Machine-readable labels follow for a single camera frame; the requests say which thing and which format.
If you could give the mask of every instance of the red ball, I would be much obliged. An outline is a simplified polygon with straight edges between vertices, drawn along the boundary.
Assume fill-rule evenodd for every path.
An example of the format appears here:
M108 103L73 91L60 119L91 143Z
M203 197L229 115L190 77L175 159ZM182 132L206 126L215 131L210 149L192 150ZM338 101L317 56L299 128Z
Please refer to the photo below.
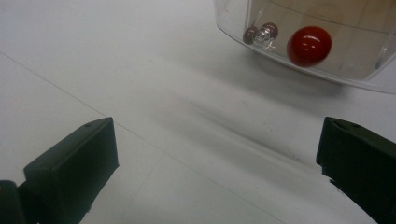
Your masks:
M329 33L317 26L307 26L298 30L288 42L289 59L301 67L321 63L332 49Z

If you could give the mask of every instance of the white table surface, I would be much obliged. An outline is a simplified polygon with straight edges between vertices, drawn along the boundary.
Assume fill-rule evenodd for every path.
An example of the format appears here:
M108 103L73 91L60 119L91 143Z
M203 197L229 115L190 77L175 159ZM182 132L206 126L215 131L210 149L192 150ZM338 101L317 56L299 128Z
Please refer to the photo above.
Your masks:
M237 44L210 0L0 1L0 179L116 122L120 168L82 223L374 223L321 174L318 140L328 116L396 141L395 111Z

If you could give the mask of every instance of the transparent bin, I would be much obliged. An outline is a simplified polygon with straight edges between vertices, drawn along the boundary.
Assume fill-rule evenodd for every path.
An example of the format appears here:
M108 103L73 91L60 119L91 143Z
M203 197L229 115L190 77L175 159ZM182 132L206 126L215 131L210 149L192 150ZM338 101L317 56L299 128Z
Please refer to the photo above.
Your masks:
M215 7L218 27L262 55L332 81L396 93L396 74L380 72L396 57L395 0L215 0ZM265 45L244 42L247 28L261 29L267 22L277 26L275 39ZM331 50L318 64L296 65L288 43L312 26L330 35Z

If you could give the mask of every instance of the clear plastic container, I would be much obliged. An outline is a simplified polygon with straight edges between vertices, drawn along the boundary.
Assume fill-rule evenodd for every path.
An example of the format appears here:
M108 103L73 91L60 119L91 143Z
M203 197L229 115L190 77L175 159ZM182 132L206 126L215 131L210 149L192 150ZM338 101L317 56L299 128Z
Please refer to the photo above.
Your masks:
M318 77L368 90L396 93L396 74L380 73L396 57L394 0L215 0L218 27L243 45ZM244 42L249 27L277 26L275 39ZM288 57L299 29L316 26L332 39L327 57L301 67Z

